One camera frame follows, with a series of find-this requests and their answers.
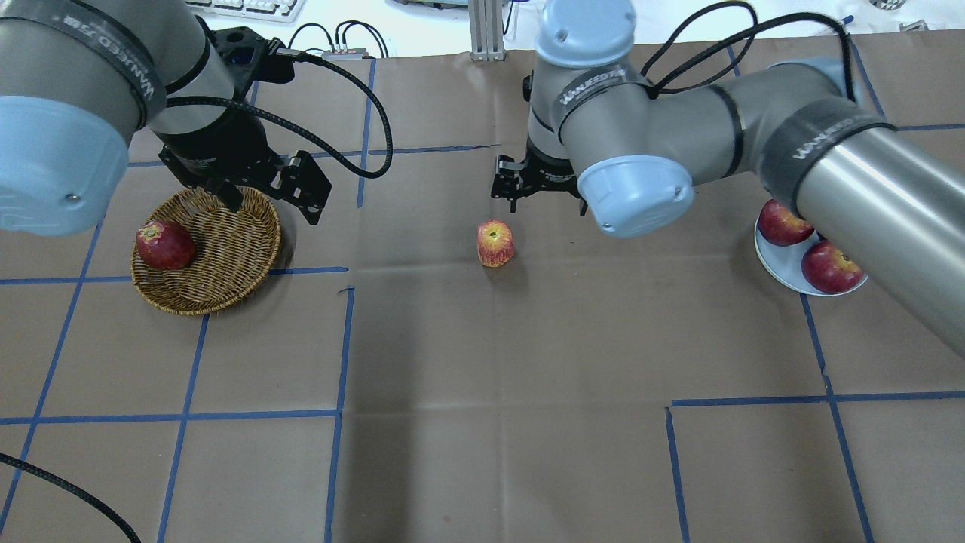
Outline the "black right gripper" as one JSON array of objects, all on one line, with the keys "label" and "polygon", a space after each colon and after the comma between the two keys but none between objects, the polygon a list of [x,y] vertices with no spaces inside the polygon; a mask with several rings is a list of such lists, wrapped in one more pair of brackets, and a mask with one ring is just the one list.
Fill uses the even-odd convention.
[{"label": "black right gripper", "polygon": [[492,198],[509,202],[510,213],[516,213],[517,202],[540,192],[564,192],[579,200],[579,214],[585,216],[589,206],[577,189],[577,175],[568,159],[554,158],[528,147],[521,161],[509,155],[497,155],[494,162]]}]

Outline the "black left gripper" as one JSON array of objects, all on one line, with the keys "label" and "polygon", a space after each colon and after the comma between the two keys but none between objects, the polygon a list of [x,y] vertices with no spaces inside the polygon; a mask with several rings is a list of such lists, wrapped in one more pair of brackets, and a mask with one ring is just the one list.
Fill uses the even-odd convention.
[{"label": "black left gripper", "polygon": [[307,223],[317,225],[333,189],[316,158],[305,151],[286,158],[268,150],[227,161],[214,158],[191,161],[179,157],[165,145],[158,157],[180,185],[217,197],[232,213],[237,213],[244,203],[241,189],[249,188],[289,203]]}]

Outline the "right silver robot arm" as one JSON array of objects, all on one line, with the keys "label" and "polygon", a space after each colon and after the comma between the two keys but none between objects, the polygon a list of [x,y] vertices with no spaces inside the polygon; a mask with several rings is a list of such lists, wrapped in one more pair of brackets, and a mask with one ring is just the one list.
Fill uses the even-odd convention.
[{"label": "right silver robot arm", "polygon": [[526,79],[526,155],[497,158],[492,197],[582,200],[603,233],[679,219],[700,183],[752,172],[955,353],[963,353],[963,174],[859,104],[841,61],[795,60],[671,94],[630,64],[628,1],[549,1]]}]

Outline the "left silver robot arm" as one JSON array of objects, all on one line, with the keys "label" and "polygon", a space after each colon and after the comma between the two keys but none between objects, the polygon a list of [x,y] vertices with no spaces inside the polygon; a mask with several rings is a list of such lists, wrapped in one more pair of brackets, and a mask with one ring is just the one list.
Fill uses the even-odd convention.
[{"label": "left silver robot arm", "polygon": [[246,97],[293,80],[297,54],[249,28],[213,31],[180,1],[2,3],[2,228],[69,236],[98,223],[148,128],[180,185],[234,212],[259,190],[320,220],[331,182],[272,150]]}]

